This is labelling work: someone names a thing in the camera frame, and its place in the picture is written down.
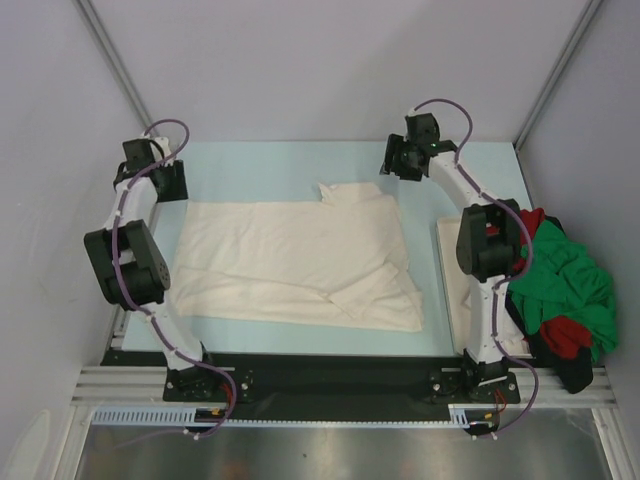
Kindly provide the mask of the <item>cream white t shirt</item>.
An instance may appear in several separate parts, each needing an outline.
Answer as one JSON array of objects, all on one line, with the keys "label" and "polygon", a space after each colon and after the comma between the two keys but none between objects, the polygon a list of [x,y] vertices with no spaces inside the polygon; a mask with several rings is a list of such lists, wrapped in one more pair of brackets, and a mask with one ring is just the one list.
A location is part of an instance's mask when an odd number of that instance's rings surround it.
[{"label": "cream white t shirt", "polygon": [[189,203],[173,260],[177,312],[420,331],[397,201],[373,183],[319,190],[317,201]]}]

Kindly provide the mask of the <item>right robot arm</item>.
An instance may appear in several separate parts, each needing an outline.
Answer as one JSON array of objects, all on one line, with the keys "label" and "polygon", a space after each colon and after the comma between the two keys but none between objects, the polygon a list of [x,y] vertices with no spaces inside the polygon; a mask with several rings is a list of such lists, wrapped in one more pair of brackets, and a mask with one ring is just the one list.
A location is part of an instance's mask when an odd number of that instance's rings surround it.
[{"label": "right robot arm", "polygon": [[469,279],[471,315],[460,386],[454,391],[484,401],[508,379],[508,351],[500,329],[525,231],[520,207],[513,199],[497,199],[471,175],[460,161],[462,148],[441,138],[433,114],[412,112],[405,122],[404,135],[388,137],[380,173],[409,181],[429,178],[461,213],[455,255]]}]

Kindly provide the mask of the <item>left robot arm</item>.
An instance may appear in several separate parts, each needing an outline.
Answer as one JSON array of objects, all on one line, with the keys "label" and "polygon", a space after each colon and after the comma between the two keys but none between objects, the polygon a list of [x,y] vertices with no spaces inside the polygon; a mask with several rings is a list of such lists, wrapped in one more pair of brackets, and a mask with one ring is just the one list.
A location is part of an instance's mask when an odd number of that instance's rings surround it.
[{"label": "left robot arm", "polygon": [[86,253],[106,301],[143,322],[161,348],[167,364],[163,399],[213,401],[223,381],[168,299],[170,269],[148,225],[157,204],[188,198],[184,163],[165,137],[144,135],[125,141],[123,150],[114,205],[104,226],[84,236]]}]

